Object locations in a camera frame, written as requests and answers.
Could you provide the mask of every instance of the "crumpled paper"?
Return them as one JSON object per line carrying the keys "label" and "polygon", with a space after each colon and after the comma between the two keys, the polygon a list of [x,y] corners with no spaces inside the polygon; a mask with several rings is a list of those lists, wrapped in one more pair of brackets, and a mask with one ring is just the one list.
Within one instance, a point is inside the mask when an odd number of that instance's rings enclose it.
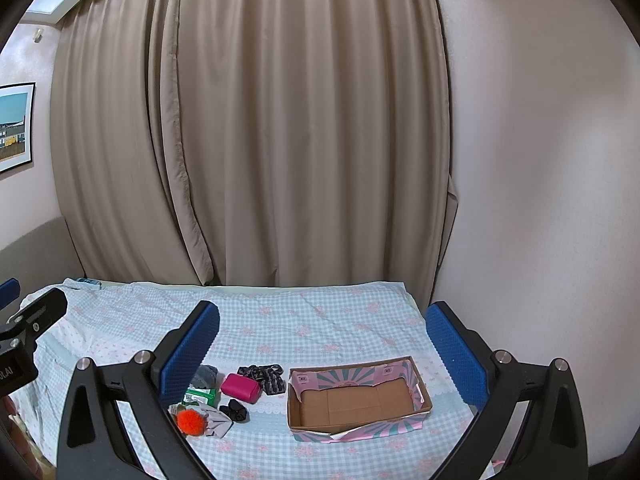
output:
{"label": "crumpled paper", "polygon": [[[178,412],[179,406],[179,404],[169,406],[169,413],[175,415]],[[197,406],[183,406],[182,408],[195,410],[205,418],[207,421],[207,427],[204,430],[204,434],[206,436],[222,438],[226,435],[226,432],[229,431],[229,428],[231,428],[231,425],[233,424],[231,419],[220,410],[217,410],[212,406],[207,406],[202,402],[198,402]]]}

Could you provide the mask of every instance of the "orange pom-pom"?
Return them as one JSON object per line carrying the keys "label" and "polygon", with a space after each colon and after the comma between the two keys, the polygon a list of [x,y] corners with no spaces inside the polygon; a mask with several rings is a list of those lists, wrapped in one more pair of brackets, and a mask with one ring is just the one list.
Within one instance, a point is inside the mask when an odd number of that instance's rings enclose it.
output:
{"label": "orange pom-pom", "polygon": [[191,436],[204,434],[204,430],[207,427],[207,421],[195,410],[179,412],[176,416],[176,423],[181,432]]}

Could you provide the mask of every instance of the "beige curtain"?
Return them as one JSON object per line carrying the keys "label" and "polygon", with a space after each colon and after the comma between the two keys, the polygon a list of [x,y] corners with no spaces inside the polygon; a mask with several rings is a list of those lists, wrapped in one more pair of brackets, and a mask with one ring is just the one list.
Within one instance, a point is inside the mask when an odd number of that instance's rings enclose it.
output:
{"label": "beige curtain", "polygon": [[178,4],[83,0],[63,24],[51,156],[60,209],[89,276],[213,278],[180,172]]}
{"label": "beige curtain", "polygon": [[86,0],[53,94],[91,274],[203,283],[213,263],[226,284],[398,280],[428,301],[449,168],[435,0]]}

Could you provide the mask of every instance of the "blue gripper pad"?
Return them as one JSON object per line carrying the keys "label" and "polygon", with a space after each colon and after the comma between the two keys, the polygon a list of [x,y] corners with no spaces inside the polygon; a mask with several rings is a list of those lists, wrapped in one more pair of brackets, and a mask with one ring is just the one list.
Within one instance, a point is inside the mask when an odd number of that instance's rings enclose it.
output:
{"label": "blue gripper pad", "polygon": [[482,410],[488,399],[484,368],[439,306],[429,306],[424,319],[427,334],[447,367],[462,400]]}
{"label": "blue gripper pad", "polygon": [[0,285],[0,310],[20,297],[20,283],[15,278]]}
{"label": "blue gripper pad", "polygon": [[181,327],[171,330],[160,342],[154,364],[162,365],[156,386],[163,408],[181,402],[219,329],[217,306],[201,301]]}

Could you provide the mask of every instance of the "framed picture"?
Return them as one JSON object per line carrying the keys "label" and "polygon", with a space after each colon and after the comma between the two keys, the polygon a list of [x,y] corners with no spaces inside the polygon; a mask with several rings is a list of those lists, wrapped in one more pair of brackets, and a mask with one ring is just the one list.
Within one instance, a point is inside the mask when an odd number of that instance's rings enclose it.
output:
{"label": "framed picture", "polygon": [[31,115],[36,83],[0,86],[0,173],[33,160]]}

